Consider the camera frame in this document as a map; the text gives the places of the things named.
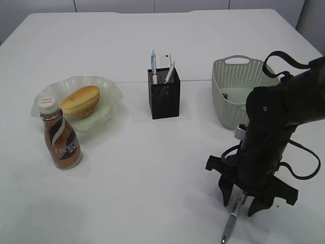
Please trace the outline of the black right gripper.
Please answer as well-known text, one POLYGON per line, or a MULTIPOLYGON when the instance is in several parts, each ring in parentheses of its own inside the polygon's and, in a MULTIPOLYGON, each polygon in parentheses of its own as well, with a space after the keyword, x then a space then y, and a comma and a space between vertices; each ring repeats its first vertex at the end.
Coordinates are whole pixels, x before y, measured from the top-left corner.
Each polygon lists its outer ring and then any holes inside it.
POLYGON ((248 217, 261 210, 269 209, 275 198, 281 198, 289 205, 295 205, 298 199, 297 189, 281 181, 273 173, 263 172, 259 167, 246 168, 237 164, 230 166, 221 158, 210 156, 206 169, 221 174, 218 186, 222 193, 224 207, 228 206, 234 185, 253 197, 248 217))

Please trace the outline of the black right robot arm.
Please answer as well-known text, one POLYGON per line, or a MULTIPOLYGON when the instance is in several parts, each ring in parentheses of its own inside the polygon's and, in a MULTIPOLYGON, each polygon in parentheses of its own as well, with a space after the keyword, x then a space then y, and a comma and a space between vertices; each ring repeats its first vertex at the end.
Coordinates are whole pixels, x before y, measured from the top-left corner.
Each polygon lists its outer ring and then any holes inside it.
POLYGON ((244 137, 220 157, 210 156, 206 164, 207 170, 221 175, 218 186, 224 205, 228 205, 234 186, 253 198, 249 216, 269 209, 275 198, 289 205, 296 203, 299 191, 278 179, 275 172, 288 167, 282 155, 296 128, 324 119, 324 57, 301 64, 281 51, 273 55, 301 69, 301 74, 274 74, 263 65, 267 76, 280 78, 279 84, 250 92, 246 100, 249 122, 239 126, 244 137))

